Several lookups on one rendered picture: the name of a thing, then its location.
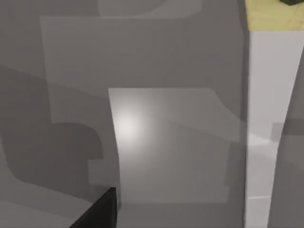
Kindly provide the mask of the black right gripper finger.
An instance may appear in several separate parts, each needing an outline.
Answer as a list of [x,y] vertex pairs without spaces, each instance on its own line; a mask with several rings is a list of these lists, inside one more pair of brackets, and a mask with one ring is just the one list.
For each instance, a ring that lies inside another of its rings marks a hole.
[[69,228],[116,228],[117,195],[116,187],[110,187],[92,206]]

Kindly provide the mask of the dark green object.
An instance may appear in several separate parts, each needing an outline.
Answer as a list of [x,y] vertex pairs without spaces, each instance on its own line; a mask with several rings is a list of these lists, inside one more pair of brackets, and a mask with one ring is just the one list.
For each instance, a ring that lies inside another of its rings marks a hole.
[[294,6],[304,3],[304,0],[279,0],[279,1],[288,6]]

